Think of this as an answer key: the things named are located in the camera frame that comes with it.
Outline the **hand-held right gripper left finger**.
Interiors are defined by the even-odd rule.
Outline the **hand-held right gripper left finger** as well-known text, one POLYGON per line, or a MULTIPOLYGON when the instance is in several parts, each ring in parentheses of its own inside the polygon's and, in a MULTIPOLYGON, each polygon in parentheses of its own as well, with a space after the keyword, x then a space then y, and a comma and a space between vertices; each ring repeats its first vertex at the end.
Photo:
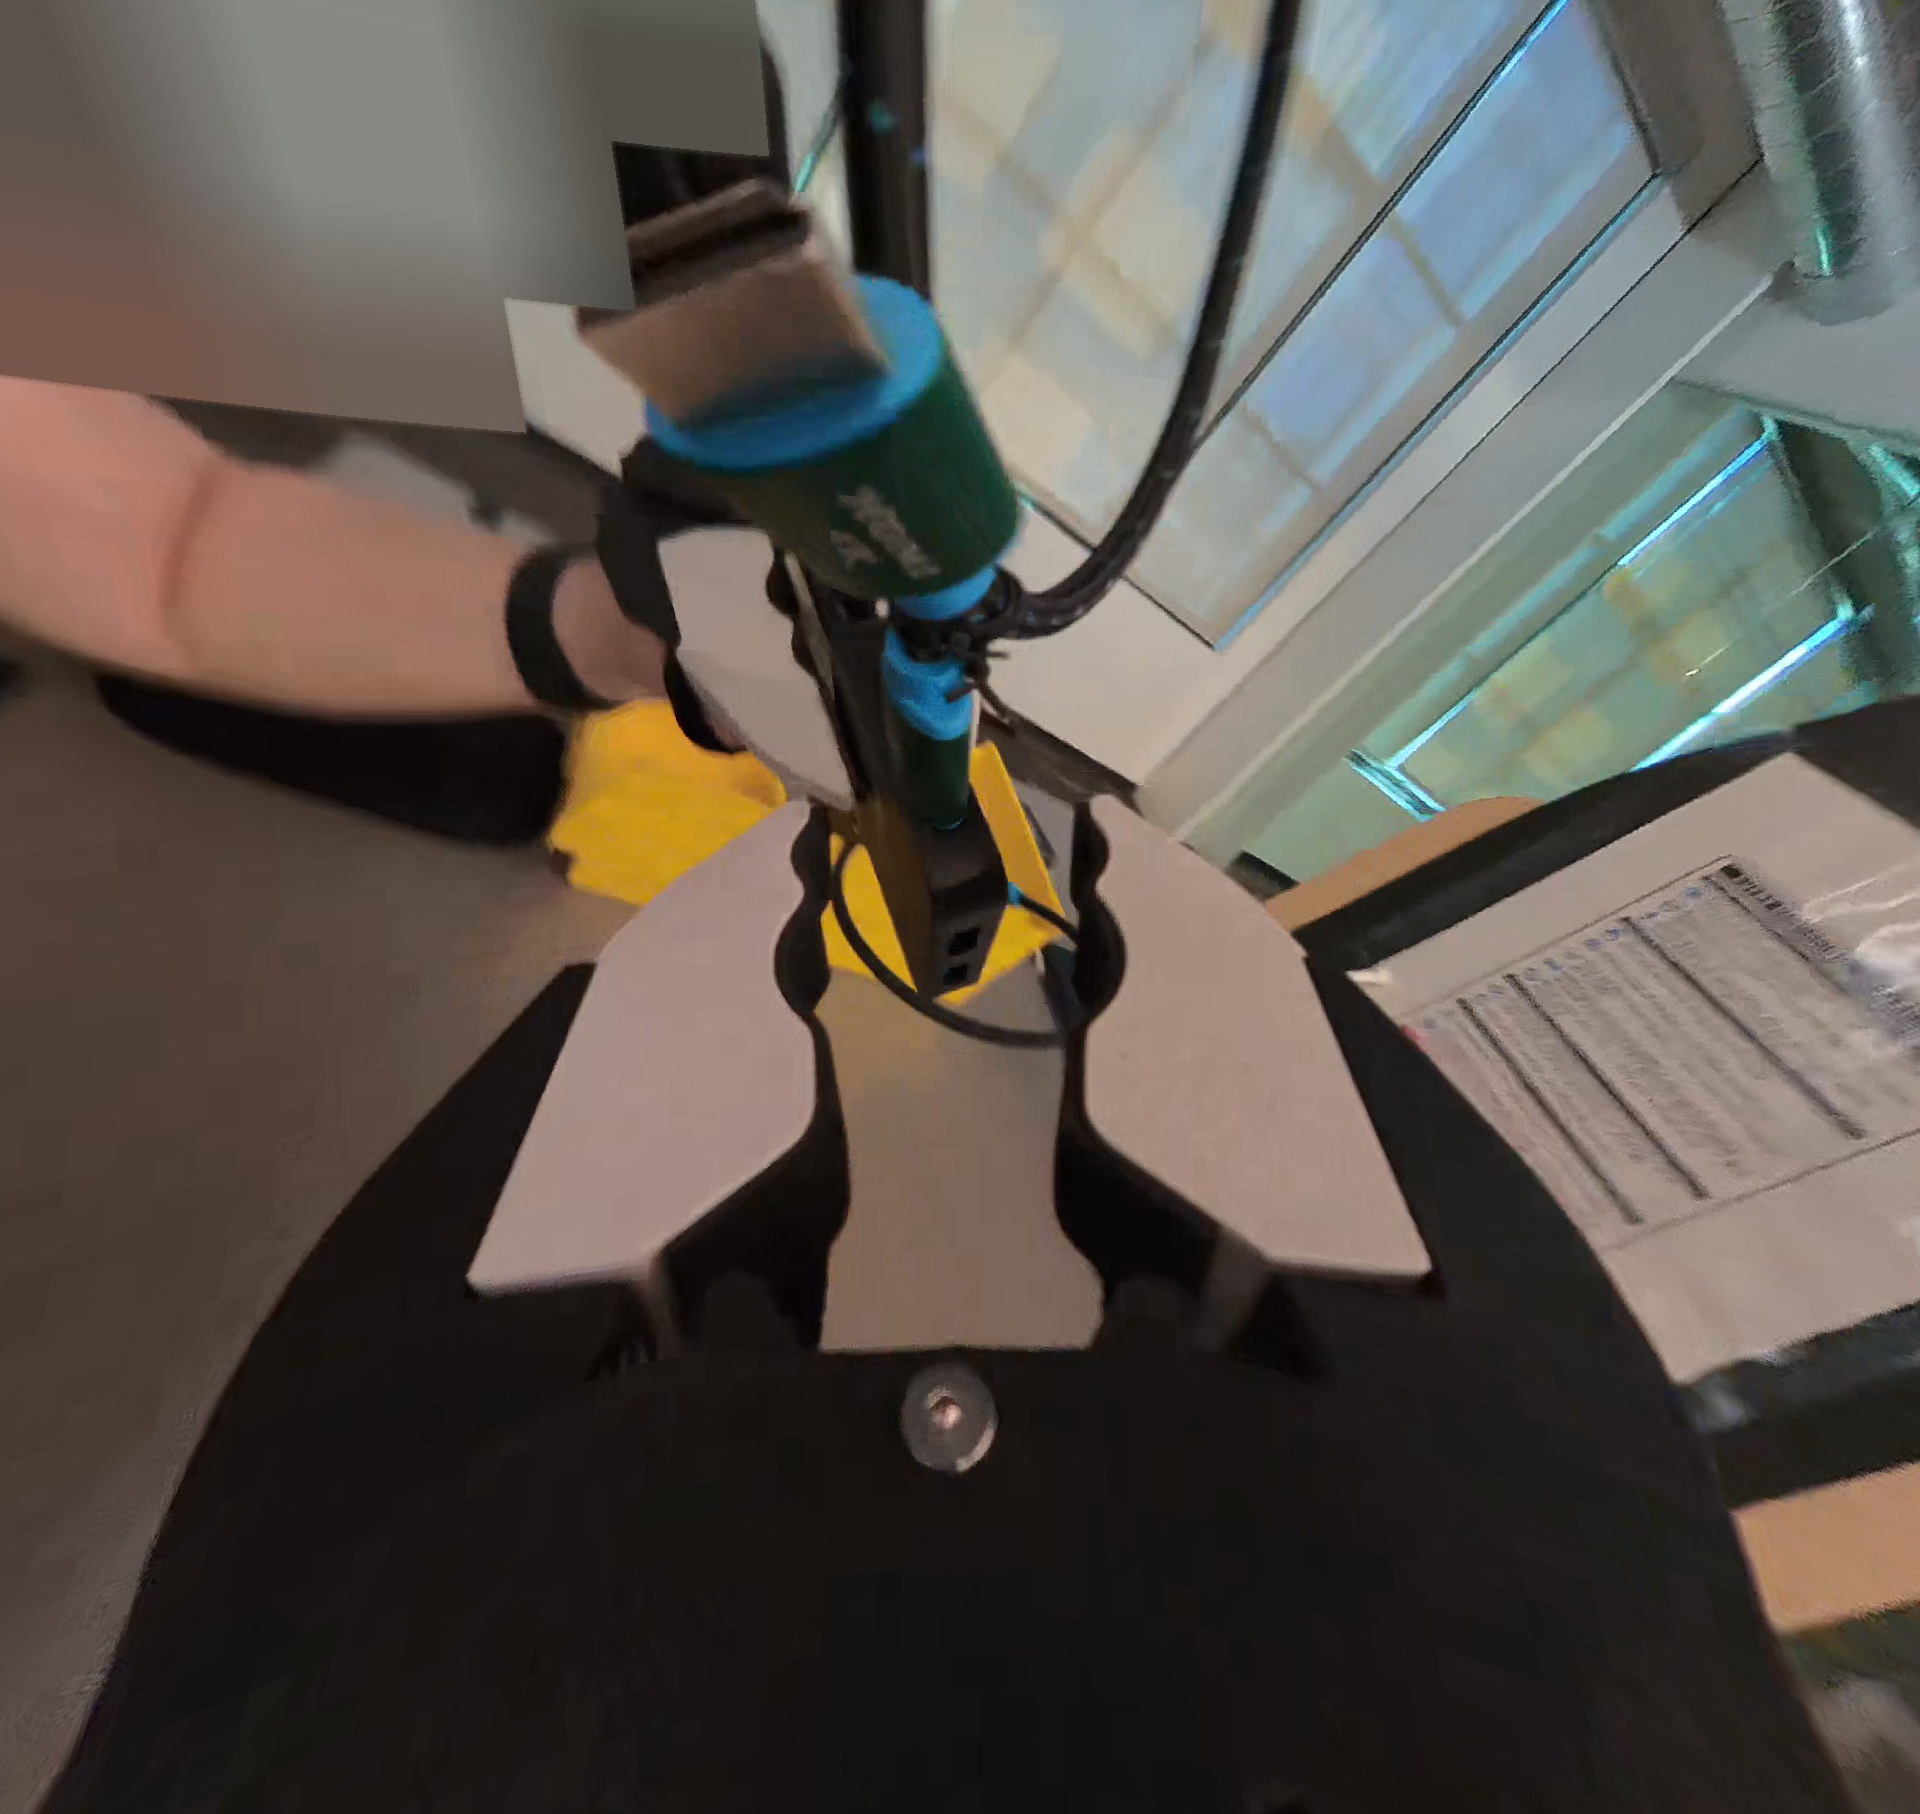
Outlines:
POLYGON ((479 1295, 605 1284, 655 1354, 756 1324, 820 1348, 851 1212, 829 867, 828 812, 786 804, 608 942, 468 1264, 479 1295))

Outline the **person's left hand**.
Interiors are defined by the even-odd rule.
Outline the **person's left hand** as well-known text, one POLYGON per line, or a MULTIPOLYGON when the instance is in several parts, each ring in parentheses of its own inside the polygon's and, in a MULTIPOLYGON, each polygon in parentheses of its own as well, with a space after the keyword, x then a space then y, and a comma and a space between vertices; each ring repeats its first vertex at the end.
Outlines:
POLYGON ((569 670, 594 706, 608 711, 668 698, 666 644, 622 613, 597 566, 581 563, 563 571, 551 626, 569 670))

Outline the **yellow plastic bin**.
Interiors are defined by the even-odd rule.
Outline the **yellow plastic bin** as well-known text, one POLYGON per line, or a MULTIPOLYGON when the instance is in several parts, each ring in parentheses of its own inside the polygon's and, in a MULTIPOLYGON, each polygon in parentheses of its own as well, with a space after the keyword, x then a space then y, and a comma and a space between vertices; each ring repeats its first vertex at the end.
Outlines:
MULTIPOLYGON (((1010 901, 980 978, 939 993, 950 1009, 1072 939, 1069 924, 1047 920, 1063 905, 1007 765, 985 737, 972 750, 972 776, 1010 901)), ((579 723, 548 846, 570 885, 643 907, 793 800, 796 792, 752 754, 692 746, 665 701, 636 701, 579 723)))

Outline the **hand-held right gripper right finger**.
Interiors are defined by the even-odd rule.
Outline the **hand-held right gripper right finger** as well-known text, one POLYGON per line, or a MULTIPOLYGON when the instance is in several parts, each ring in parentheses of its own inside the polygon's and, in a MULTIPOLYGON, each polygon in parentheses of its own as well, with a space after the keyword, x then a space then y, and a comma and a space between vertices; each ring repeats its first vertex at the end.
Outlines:
POLYGON ((1303 1280, 1416 1288, 1430 1256, 1303 948, 1114 798, 1077 806, 1053 1212, 1101 1340, 1158 1323, 1245 1362, 1319 1362, 1303 1280))

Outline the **silver ribbed air duct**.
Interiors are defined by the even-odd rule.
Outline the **silver ribbed air duct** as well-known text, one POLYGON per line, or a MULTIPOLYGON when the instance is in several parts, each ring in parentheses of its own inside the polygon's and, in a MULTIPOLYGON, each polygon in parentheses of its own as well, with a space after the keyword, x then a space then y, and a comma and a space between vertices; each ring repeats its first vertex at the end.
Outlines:
POLYGON ((1888 313, 1916 291, 1918 0, 1760 0, 1758 25, 1795 297, 1820 324, 1888 313))

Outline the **person's left forearm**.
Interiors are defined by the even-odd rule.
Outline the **person's left forearm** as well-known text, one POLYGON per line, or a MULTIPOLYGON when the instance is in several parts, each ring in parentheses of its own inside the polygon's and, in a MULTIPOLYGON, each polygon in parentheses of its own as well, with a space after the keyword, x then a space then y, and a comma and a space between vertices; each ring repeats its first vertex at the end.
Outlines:
POLYGON ((130 392, 2 383, 3 637, 327 719, 589 705, 553 634, 589 564, 217 450, 130 392))

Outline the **instruction sign on white stand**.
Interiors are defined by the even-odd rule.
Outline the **instruction sign on white stand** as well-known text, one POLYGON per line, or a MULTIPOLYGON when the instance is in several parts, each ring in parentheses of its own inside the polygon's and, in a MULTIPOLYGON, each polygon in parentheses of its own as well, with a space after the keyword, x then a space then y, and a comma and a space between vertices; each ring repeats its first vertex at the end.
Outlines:
POLYGON ((1466 802, 1263 910, 1593 1247, 1789 1634, 1918 1597, 1918 701, 1466 802))

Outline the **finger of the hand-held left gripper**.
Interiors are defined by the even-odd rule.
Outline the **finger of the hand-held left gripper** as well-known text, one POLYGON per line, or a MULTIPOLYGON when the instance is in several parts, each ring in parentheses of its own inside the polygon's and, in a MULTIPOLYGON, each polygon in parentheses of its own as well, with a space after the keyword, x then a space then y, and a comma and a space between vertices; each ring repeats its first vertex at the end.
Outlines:
POLYGON ((854 790, 824 693, 796 653, 775 604, 784 578, 769 537, 692 528, 659 549, 679 621, 679 665, 708 719, 779 777, 786 793, 852 804, 854 790))

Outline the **black hdmi adapter hub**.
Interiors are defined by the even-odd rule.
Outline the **black hdmi adapter hub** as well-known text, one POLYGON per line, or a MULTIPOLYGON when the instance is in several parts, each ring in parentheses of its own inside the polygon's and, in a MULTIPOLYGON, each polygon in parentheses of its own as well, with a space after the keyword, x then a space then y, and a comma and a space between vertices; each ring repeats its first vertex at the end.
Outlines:
POLYGON ((939 1030, 1000 1050, 1060 1053, 1067 1030, 984 1021, 948 1005, 948 995, 978 986, 992 940, 1010 907, 1027 897, 1014 885, 978 796, 948 830, 875 800, 852 812, 824 808, 831 833, 828 910, 866 975, 900 1005, 939 1030), (854 915, 851 867, 866 856, 899 961, 890 964, 854 915))

